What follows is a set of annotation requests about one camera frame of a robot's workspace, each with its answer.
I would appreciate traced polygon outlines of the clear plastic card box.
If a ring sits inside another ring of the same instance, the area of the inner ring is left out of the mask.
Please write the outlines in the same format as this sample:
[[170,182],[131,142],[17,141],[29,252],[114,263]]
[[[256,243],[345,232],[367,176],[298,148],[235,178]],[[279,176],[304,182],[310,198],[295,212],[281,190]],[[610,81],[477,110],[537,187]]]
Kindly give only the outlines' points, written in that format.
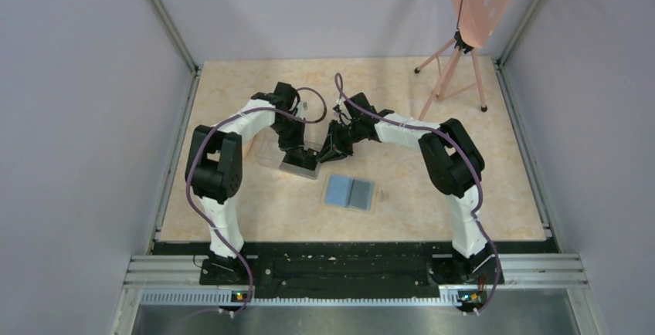
[[316,180],[320,172],[318,152],[319,144],[310,141],[305,141],[301,152],[282,151],[277,137],[268,134],[253,145],[253,155],[259,165],[311,180]]

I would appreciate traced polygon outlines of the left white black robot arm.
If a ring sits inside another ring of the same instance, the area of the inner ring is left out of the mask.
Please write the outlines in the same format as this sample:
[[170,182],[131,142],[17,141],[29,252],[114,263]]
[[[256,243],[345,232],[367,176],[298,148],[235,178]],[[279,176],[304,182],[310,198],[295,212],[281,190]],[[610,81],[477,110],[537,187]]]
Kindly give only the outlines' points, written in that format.
[[271,93],[255,93],[231,117],[209,127],[197,126],[185,170],[185,192],[192,208],[209,225],[210,257],[219,263],[219,275],[228,283],[246,277],[248,264],[240,258],[244,245],[237,222],[235,196],[243,182],[243,147],[260,131],[270,128],[284,153],[283,171],[315,179],[319,172],[317,151],[304,141],[305,127],[300,90],[279,82]]

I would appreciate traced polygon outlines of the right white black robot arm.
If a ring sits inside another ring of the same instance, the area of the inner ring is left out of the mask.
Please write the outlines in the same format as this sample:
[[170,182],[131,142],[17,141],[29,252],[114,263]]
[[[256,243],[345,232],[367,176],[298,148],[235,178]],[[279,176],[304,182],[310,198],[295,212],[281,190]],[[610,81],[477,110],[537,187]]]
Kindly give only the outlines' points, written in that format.
[[339,161],[354,153],[363,140],[398,144],[423,156],[433,186],[446,196],[453,222],[453,273],[472,283],[484,273],[493,255],[489,238],[480,229],[482,205],[481,172],[484,159],[457,119],[441,124],[398,115],[392,110],[376,111],[365,94],[358,93],[334,109],[345,108],[348,122],[332,120],[318,154],[321,163]]

